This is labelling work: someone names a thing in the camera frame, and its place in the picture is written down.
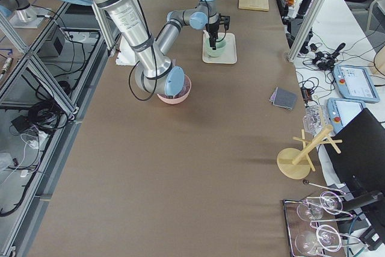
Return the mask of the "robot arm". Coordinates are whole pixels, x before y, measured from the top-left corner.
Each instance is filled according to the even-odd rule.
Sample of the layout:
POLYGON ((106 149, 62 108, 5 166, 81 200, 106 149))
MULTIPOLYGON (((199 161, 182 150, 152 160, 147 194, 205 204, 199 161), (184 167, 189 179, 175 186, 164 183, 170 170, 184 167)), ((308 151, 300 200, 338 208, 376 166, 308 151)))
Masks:
POLYGON ((60 0, 71 4, 95 5, 107 12, 121 32, 138 62, 135 81, 143 91, 173 97, 185 84, 183 68, 166 56, 183 26, 209 34, 209 45, 215 49, 218 30, 229 28, 230 17, 217 10, 216 0, 199 0, 193 9, 175 10, 168 14, 167 22, 158 36, 150 32, 139 0, 60 0))
POLYGON ((29 0, 1 0, 1 13, 6 18, 14 15, 10 18, 14 28, 37 29, 43 21, 29 0))

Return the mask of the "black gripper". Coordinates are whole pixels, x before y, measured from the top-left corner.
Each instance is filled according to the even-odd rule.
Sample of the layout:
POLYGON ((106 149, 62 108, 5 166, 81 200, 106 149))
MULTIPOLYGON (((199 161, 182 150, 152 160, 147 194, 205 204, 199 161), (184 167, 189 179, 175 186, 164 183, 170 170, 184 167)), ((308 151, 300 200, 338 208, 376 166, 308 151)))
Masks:
POLYGON ((217 34, 220 25, 224 26, 224 38, 226 37, 227 31, 230 26, 230 16, 221 15, 220 13, 215 14, 209 18, 208 24, 206 24, 206 30, 209 33, 209 45, 212 50, 216 50, 217 34))

